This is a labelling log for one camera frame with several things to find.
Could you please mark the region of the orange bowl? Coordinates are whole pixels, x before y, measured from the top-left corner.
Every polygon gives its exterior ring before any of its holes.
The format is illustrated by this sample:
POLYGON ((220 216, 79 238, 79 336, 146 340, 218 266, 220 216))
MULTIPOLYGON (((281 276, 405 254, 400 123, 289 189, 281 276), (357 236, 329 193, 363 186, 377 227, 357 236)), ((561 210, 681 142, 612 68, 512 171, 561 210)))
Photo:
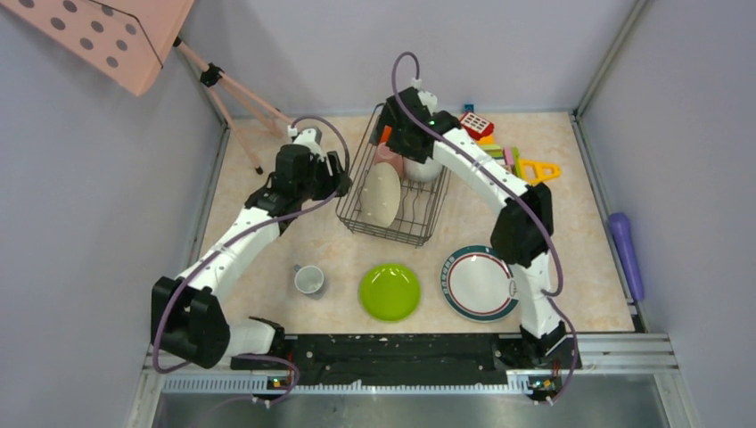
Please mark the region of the orange bowl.
POLYGON ((391 132, 392 132, 392 127, 389 125, 385 125, 380 135, 379 144, 387 144, 390 140, 391 132))

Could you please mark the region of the white ceramic bowl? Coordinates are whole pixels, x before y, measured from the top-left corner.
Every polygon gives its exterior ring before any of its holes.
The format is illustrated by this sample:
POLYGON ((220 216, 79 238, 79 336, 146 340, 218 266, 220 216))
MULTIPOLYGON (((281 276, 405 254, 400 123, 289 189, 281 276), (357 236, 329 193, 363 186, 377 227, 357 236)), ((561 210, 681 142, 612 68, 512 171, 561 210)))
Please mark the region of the white ceramic bowl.
POLYGON ((424 163, 405 158, 403 163, 405 177, 415 182, 432 182, 443 170, 443 166, 432 158, 427 158, 424 163))

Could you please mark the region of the woven bamboo tray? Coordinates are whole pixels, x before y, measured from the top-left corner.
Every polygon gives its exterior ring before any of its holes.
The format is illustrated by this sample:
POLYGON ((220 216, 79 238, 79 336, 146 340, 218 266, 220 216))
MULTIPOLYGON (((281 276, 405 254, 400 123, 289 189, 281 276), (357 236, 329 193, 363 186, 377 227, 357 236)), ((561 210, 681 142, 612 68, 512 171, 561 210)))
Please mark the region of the woven bamboo tray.
POLYGON ((360 218, 379 227, 390 226, 399 210, 401 186, 394 168, 386 163, 373 165, 360 192, 360 218))

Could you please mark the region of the grey wire dish rack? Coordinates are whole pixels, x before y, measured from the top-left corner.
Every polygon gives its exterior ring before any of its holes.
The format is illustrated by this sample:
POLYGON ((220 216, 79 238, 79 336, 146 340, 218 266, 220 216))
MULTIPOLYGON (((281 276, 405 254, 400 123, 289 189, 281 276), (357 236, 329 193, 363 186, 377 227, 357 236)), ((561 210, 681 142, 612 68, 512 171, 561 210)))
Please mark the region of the grey wire dish rack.
POLYGON ((449 172, 442 168, 431 181, 414 181, 399 166, 403 161, 380 145, 375 105, 350 167, 351 187, 337 202, 336 215, 352 233, 421 247, 434 234, 448 191, 449 172))

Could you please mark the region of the white plate green red rim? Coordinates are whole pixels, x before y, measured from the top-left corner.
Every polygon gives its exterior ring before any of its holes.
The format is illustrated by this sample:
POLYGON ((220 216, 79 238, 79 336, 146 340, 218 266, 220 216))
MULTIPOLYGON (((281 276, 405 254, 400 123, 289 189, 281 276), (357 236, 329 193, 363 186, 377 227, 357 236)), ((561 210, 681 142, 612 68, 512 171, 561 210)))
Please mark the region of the white plate green red rim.
POLYGON ((486 245, 452 252, 441 267, 440 289, 458 315, 477 323, 508 317, 519 304, 511 269, 486 245))

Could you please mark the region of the white cup pink handle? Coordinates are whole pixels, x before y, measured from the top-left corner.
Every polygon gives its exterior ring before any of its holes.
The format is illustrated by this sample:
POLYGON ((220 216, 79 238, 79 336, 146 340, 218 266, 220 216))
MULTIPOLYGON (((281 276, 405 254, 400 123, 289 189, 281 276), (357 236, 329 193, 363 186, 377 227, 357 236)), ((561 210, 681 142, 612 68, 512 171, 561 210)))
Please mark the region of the white cup pink handle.
POLYGON ((392 166, 396 171, 399 179, 404 178, 404 158, 401 155, 393 152, 385 142, 378 144, 374 155, 374 165, 381 163, 386 163, 392 166))

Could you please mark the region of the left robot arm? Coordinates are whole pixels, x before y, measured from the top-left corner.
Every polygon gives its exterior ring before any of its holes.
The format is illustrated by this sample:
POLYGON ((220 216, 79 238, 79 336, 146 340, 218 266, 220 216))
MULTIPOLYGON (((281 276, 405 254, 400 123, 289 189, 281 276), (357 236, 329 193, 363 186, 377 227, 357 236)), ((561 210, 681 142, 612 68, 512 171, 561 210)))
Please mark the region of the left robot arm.
POLYGON ((221 302, 248 266, 291 222, 349 190, 349 158, 324 152, 317 127, 289 127, 291 142, 280 147, 275 169, 253 192, 232 225, 193 265, 152 288, 151 344, 185 365, 214 367, 224 357, 252 355, 264 368, 284 361, 283 328, 249 317, 226 321, 221 302))

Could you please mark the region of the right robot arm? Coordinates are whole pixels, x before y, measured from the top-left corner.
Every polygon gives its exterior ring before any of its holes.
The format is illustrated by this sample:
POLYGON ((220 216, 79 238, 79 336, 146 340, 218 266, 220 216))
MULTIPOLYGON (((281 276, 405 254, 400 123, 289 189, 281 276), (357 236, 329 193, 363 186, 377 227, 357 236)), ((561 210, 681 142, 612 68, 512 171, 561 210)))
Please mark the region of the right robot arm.
POLYGON ((436 108, 435 96, 408 87, 389 96, 377 122, 388 148, 421 166, 440 165, 454 173, 492 209, 496 222, 489 244, 453 253, 442 269, 441 288, 459 312, 480 322, 519 309, 520 350, 534 367, 576 356, 570 322, 554 298, 563 272, 551 284, 549 266, 561 264, 552 240, 552 193, 530 184, 482 150, 463 122, 436 108))

